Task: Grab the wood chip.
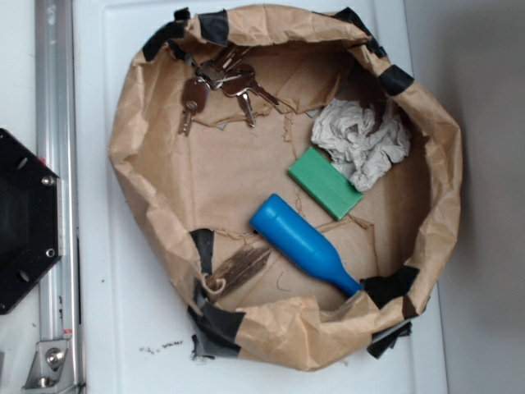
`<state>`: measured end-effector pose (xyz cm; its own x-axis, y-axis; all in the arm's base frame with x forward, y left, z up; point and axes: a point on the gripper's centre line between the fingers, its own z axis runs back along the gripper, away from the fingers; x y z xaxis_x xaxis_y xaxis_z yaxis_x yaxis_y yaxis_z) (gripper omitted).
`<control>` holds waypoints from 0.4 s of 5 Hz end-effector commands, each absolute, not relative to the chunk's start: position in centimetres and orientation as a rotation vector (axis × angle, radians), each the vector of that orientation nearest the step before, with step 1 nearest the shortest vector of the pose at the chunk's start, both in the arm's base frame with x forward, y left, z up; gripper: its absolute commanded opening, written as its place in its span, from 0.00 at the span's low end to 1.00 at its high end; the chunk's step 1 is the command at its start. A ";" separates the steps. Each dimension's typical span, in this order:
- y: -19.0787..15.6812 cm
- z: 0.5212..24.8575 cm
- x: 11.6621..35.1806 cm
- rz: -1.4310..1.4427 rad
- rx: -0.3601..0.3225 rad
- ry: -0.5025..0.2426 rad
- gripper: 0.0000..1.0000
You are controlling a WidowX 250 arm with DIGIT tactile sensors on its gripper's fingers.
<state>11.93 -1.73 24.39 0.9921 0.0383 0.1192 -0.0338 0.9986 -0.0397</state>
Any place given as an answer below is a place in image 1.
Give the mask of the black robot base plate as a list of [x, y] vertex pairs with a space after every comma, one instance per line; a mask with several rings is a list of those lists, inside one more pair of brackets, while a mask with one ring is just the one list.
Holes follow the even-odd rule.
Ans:
[[9, 314], [61, 257], [58, 177], [1, 130], [1, 314]]

